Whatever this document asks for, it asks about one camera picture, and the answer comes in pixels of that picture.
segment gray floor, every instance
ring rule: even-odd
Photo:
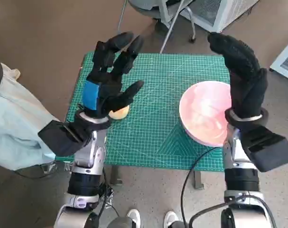
[[[20,83],[33,92],[56,117],[63,120],[83,55],[98,40],[115,34],[123,0],[0,0],[0,60],[22,72]],[[122,30],[145,36],[144,52],[157,52],[164,35],[154,32],[154,21],[127,7]],[[206,32],[197,29],[189,44],[190,24],[179,18],[165,52],[211,54]],[[261,0],[252,14],[229,26],[230,34],[248,43],[260,63],[269,67],[288,43],[288,0]],[[268,127],[288,137],[288,79],[269,73],[264,107],[270,112]],[[179,196],[186,171],[123,167],[124,186],[116,189],[119,213],[141,212],[144,227],[162,227],[166,211],[180,217]],[[0,228],[42,228],[52,225],[67,187],[68,174],[29,181],[0,168]],[[186,188],[186,217],[223,201],[222,173],[204,173],[205,190]],[[288,228],[288,165],[261,175],[261,186],[277,219]],[[115,217],[109,209],[102,227]],[[220,227],[220,211],[203,216],[199,227]]]

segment white sneaker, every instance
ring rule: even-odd
[[[140,215],[139,215],[139,211],[138,210],[131,209],[127,213],[127,217],[131,218],[133,220],[133,222],[135,222],[136,228],[140,228]]]
[[[179,221],[177,214],[173,211],[168,211],[164,218],[164,228],[168,228],[175,221]]]

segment green cutting mat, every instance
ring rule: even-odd
[[[84,81],[92,69],[93,53],[86,54],[66,116],[72,121],[81,104]],[[169,169],[189,169],[194,160],[210,149],[185,133],[178,113],[179,100],[191,85],[217,80],[229,82],[224,60],[218,56],[140,54],[134,68],[123,77],[123,89],[143,80],[130,113],[114,121],[107,135],[107,164]],[[72,157],[57,158],[72,161]],[[205,156],[197,166],[203,171],[222,171],[222,149]]]

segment light blue cloth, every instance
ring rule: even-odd
[[[17,170],[51,162],[55,154],[37,133],[52,116],[25,87],[16,81],[20,72],[4,64],[0,84],[0,166]]]

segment black cable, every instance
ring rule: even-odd
[[[182,188],[182,193],[181,193],[181,211],[182,211],[182,217],[183,217],[183,222],[184,222],[184,226],[185,228],[187,228],[187,222],[186,222],[186,218],[185,218],[185,213],[184,213],[184,204],[183,204],[183,198],[184,198],[184,192],[185,192],[185,187],[186,187],[186,184],[187,184],[187,180],[192,172],[192,170],[195,168],[195,166],[198,164],[198,162],[206,155],[208,154],[209,152],[213,151],[214,149],[216,149],[217,147],[214,147],[206,152],[204,152],[200,157],[198,157],[194,164],[192,165],[189,173],[187,174],[186,176],[186,179],[185,179],[185,182],[184,182],[184,185],[183,185],[183,188]]]
[[[117,209],[115,209],[115,207],[109,203],[106,203],[109,207],[112,207],[112,209],[115,211],[117,217],[120,217],[120,214],[117,212]]]
[[[105,191],[105,196],[104,196],[104,202],[102,203],[102,208],[100,210],[100,213],[98,214],[98,219],[101,218],[102,213],[105,209],[106,203],[107,203],[107,198],[108,198],[108,182],[107,182],[107,177],[106,177],[106,172],[105,168],[102,169],[102,173],[104,174],[104,179],[105,179],[105,185],[106,185],[106,191]]]
[[[215,206],[212,206],[212,207],[209,207],[207,209],[204,209],[198,213],[196,213],[195,215],[193,215],[189,221],[189,227],[188,228],[193,228],[192,224],[193,224],[193,221],[198,218],[199,216],[207,213],[207,212],[210,212],[212,210],[216,210],[216,209],[219,209],[219,208],[222,208],[222,207],[227,207],[229,205],[232,205],[232,204],[235,204],[235,203],[238,203],[238,201],[240,200],[243,200],[245,198],[253,198],[253,199],[256,199],[258,200],[261,204],[263,204],[263,206],[265,207],[266,211],[268,212],[268,215],[269,215],[269,218],[271,220],[271,224],[272,224],[272,227],[273,228],[277,228],[277,224],[276,224],[276,221],[273,217],[273,214],[269,208],[269,206],[267,205],[267,203],[262,200],[261,198],[257,197],[257,196],[252,196],[252,195],[243,195],[243,196],[239,196],[237,198],[234,198],[233,200],[227,202],[227,203],[220,203],[218,205],[215,205]]]
[[[26,178],[26,179],[30,179],[30,180],[40,180],[40,179],[44,179],[44,178],[46,178],[46,177],[49,177],[49,176],[51,176],[51,175],[54,175],[54,174],[56,174],[56,172],[57,172],[57,166],[54,168],[54,171],[53,172],[51,172],[51,173],[48,173],[48,174],[46,174],[46,175],[42,175],[42,176],[39,176],[39,177],[29,177],[29,176],[27,176],[27,175],[24,175],[24,174],[21,174],[20,172],[18,172],[18,171],[13,171],[16,175],[18,175],[18,176],[20,176],[20,177],[23,177],[23,178]]]

